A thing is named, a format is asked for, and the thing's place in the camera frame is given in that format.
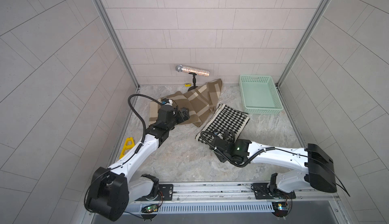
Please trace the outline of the black microphone stand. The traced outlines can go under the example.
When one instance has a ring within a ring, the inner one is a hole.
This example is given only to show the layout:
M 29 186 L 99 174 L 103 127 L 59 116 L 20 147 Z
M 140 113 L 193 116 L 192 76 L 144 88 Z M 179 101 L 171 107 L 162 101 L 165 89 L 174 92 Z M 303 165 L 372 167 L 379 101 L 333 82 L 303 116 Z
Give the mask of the black microphone stand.
M 191 91 L 191 90 L 194 90 L 194 89 L 197 88 L 197 85 L 196 85 L 196 83 L 197 83 L 197 79 L 196 79 L 197 74 L 196 73 L 189 73 L 189 74 L 192 75 L 192 86 L 189 87 L 188 91 Z

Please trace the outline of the aluminium corner post left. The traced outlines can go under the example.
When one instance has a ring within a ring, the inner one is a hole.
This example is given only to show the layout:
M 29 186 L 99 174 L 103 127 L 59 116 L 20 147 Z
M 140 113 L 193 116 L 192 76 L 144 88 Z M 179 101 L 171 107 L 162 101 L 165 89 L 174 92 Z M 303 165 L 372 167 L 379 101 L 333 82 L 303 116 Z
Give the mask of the aluminium corner post left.
M 112 23 L 108 17 L 108 13 L 104 7 L 104 4 L 102 2 L 102 0 L 92 0 L 92 2 L 94 3 L 95 7 L 96 7 L 96 10 L 102 20 L 102 23 L 104 25 L 104 27 L 106 28 L 111 40 L 112 40 L 112 43 L 120 57 L 120 59 L 122 60 L 123 64 L 124 64 L 124 67 L 126 68 L 128 74 L 130 75 L 130 78 L 132 79 L 132 81 L 134 82 L 135 84 L 135 87 L 136 87 L 136 91 L 139 90 L 140 88 L 140 85 L 135 77 L 135 74 L 129 64 L 129 61 L 124 53 L 124 50 L 121 46 L 121 43 L 119 41 L 119 38 L 112 26 Z

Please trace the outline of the black white houndstooth scarf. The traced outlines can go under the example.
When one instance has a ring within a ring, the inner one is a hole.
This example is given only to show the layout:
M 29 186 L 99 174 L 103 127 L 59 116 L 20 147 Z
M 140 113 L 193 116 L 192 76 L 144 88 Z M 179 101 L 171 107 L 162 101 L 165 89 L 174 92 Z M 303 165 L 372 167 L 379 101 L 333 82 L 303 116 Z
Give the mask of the black white houndstooth scarf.
M 235 142 L 249 122 L 247 113 L 220 104 L 206 126 L 196 135 L 195 140 L 206 144 L 215 137 Z

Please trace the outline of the yellow plastic tool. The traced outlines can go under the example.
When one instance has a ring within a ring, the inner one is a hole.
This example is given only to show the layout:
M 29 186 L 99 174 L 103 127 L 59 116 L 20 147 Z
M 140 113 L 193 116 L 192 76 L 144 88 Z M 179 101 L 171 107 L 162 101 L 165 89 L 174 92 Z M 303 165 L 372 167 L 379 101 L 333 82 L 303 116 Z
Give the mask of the yellow plastic tool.
M 135 143 L 133 137 L 127 138 L 122 147 L 119 159 L 122 159 L 126 155 L 126 153 L 134 147 Z

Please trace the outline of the left green circuit board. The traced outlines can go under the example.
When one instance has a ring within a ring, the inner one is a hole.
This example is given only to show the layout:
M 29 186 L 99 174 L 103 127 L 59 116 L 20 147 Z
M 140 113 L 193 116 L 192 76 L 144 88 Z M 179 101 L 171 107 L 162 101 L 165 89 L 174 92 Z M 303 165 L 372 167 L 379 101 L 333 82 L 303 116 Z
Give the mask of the left green circuit board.
M 141 212 L 144 214 L 151 214 L 154 212 L 158 212 L 158 210 L 159 210 L 159 205 L 153 204 L 153 205 L 148 205 L 143 207 Z

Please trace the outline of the mint green plastic basket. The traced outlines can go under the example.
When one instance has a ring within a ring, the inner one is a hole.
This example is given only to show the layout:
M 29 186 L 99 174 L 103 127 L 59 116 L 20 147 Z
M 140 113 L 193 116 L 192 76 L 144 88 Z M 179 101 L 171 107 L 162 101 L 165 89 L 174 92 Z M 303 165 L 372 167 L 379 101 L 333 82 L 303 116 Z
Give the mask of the mint green plastic basket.
M 240 75 L 239 85 L 245 113 L 277 115 L 284 109 L 271 76 Z

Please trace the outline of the right green circuit board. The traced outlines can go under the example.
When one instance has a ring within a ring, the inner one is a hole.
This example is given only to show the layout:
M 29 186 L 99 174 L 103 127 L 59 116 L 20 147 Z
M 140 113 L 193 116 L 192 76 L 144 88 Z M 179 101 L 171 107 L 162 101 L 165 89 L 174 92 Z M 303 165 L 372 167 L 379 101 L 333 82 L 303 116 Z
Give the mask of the right green circuit board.
M 286 202 L 272 202 L 273 215 L 278 218 L 284 218 L 289 214 L 290 207 Z

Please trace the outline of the aluminium corner post right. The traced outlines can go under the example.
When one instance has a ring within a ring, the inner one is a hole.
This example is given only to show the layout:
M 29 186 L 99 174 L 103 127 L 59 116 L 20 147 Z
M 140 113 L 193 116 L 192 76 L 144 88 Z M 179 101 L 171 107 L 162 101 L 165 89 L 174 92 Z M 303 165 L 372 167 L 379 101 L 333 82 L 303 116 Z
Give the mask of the aluminium corner post right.
M 292 56 L 289 59 L 289 62 L 287 63 L 276 87 L 280 90 L 281 86 L 285 82 L 288 74 L 290 73 L 293 65 L 295 64 L 296 60 L 298 59 L 300 53 L 302 52 L 303 48 L 305 47 L 306 43 L 308 42 L 309 38 L 311 37 L 313 31 L 317 27 L 321 17 L 324 15 L 327 7 L 329 6 L 330 2 L 332 0 L 321 0 L 318 8 L 316 9 L 307 29 L 305 30 L 301 40 L 299 41 L 297 47 L 295 48 L 294 52 L 292 53 Z

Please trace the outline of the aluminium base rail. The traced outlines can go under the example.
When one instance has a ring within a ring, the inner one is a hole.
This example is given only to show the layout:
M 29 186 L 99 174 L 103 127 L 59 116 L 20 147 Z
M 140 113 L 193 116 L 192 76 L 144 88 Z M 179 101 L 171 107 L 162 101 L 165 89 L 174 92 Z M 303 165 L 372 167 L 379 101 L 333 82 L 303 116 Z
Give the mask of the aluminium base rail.
M 176 182 L 159 183 L 155 200 L 140 198 L 128 204 L 123 214 L 152 218 L 159 214 L 273 213 L 272 202 L 286 202 L 289 214 L 302 208 L 303 215 L 314 210 L 339 212 L 338 199 L 311 189 L 271 195 L 266 182 Z M 142 213 L 148 205 L 159 205 L 158 212 Z

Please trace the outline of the glitter microphone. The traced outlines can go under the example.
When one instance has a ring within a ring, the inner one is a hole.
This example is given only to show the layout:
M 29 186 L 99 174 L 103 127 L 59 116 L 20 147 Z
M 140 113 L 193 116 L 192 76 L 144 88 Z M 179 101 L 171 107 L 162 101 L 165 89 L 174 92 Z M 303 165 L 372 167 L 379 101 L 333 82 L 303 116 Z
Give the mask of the glitter microphone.
M 197 69 L 197 68 L 193 68 L 193 67 L 189 67 L 189 66 L 184 66 L 184 65 L 177 65 L 175 67 L 176 71 L 177 72 L 183 72 L 183 73 L 194 73 L 198 76 L 204 76 L 204 77 L 208 77 L 210 76 L 210 72 L 209 71 L 206 71 L 206 70 L 202 70 L 202 69 Z

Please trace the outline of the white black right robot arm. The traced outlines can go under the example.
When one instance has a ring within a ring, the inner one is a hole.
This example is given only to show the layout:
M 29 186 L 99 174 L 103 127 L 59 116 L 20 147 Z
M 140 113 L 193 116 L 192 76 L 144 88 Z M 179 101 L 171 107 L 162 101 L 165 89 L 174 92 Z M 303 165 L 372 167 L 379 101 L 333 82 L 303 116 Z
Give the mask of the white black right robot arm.
M 211 141 L 204 141 L 221 162 L 229 162 L 239 168 L 265 163 L 291 169 L 287 173 L 275 173 L 271 176 L 268 191 L 273 196 L 277 192 L 288 194 L 308 187 L 324 193 L 337 192 L 334 162 L 318 145 L 281 148 L 245 139 L 238 139 L 233 143 L 218 136 L 213 136 Z

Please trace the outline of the aluminium corner post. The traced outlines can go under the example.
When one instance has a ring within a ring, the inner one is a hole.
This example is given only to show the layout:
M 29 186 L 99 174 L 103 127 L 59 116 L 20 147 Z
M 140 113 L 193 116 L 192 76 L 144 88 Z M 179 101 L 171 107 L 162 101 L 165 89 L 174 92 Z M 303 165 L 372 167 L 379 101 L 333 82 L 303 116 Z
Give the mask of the aluminium corner post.
M 104 4 L 102 2 L 102 0 L 92 0 L 92 2 L 94 3 L 95 7 L 96 7 L 96 10 L 102 20 L 102 23 L 104 25 L 104 27 L 106 28 L 111 40 L 112 40 L 112 43 L 120 57 L 120 59 L 122 60 L 123 64 L 124 64 L 124 67 L 126 68 L 128 74 L 130 75 L 130 78 L 132 79 L 132 81 L 134 82 L 135 84 L 135 87 L 136 87 L 136 91 L 139 90 L 140 88 L 140 85 L 135 77 L 135 74 L 129 64 L 129 61 L 124 53 L 124 50 L 121 46 L 121 43 L 119 41 L 119 38 L 112 26 L 112 23 L 108 17 L 108 13 L 104 7 Z
M 301 40 L 299 41 L 297 47 L 295 48 L 294 52 L 292 53 L 292 56 L 289 59 L 289 62 L 287 63 L 276 87 L 280 90 L 281 86 L 285 82 L 288 74 L 290 73 L 293 65 L 295 64 L 296 60 L 298 59 L 300 53 L 302 52 L 303 48 L 305 47 L 306 43 L 308 42 L 309 38 L 311 37 L 313 31 L 317 27 L 321 17 L 324 15 L 327 7 L 329 6 L 330 2 L 332 0 L 321 0 L 318 8 L 316 9 L 307 29 L 305 30 Z

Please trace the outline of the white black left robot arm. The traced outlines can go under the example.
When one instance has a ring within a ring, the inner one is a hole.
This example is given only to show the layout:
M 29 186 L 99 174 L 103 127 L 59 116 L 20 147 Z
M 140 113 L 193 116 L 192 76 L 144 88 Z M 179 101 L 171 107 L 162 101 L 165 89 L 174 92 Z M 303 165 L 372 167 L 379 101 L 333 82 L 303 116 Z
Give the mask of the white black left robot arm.
M 132 176 L 140 165 L 168 138 L 169 132 L 189 120 L 189 110 L 163 104 L 157 121 L 143 127 L 141 140 L 123 158 L 108 168 L 99 167 L 93 174 L 84 197 L 87 211 L 111 221 L 118 220 L 129 203 L 140 198 L 155 200 L 160 194 L 159 179 L 143 174 L 137 180 Z

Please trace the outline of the brown beige plaid blanket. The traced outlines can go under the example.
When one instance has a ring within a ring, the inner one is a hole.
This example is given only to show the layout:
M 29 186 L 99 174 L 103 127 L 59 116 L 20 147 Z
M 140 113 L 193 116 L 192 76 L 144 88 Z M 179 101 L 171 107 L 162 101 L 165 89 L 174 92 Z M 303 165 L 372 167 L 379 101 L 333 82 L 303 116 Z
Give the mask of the brown beige plaid blanket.
M 174 105 L 179 108 L 185 107 L 189 110 L 189 120 L 184 124 L 200 127 L 215 112 L 222 89 L 222 79 L 217 79 L 189 92 L 178 91 L 166 98 L 174 100 Z

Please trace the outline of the green circuit board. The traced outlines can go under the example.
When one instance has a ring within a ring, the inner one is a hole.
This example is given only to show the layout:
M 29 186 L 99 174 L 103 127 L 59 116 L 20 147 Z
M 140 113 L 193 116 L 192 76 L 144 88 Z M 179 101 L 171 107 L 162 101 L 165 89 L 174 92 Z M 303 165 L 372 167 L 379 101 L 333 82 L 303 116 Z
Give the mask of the green circuit board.
M 158 210 L 159 210 L 159 205 L 153 204 L 153 205 L 148 205 L 143 207 L 141 212 L 144 214 L 151 214 L 154 212 L 158 212 Z
M 290 207 L 286 202 L 272 202 L 273 215 L 278 218 L 284 218 L 289 214 Z

